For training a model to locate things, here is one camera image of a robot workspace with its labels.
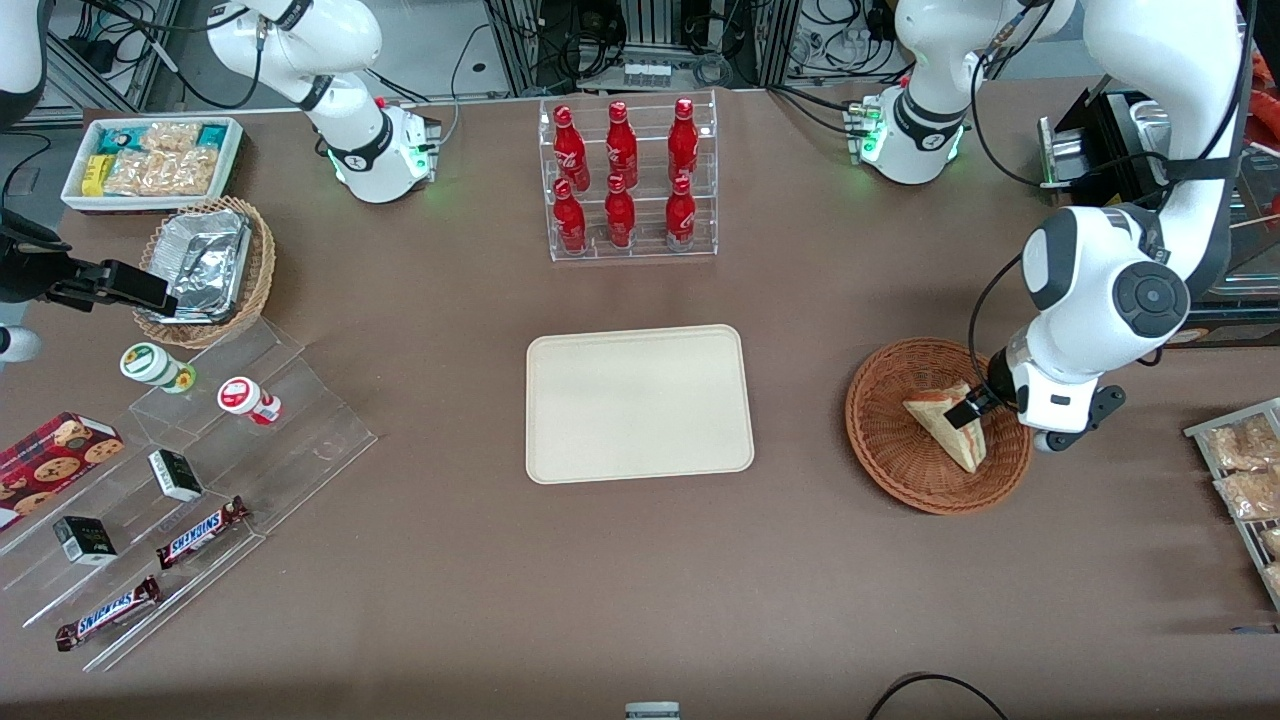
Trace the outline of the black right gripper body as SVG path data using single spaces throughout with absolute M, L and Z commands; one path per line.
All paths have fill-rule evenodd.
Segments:
M 23 304 L 76 277 L 69 245 L 23 215 L 3 210 L 1 302 Z

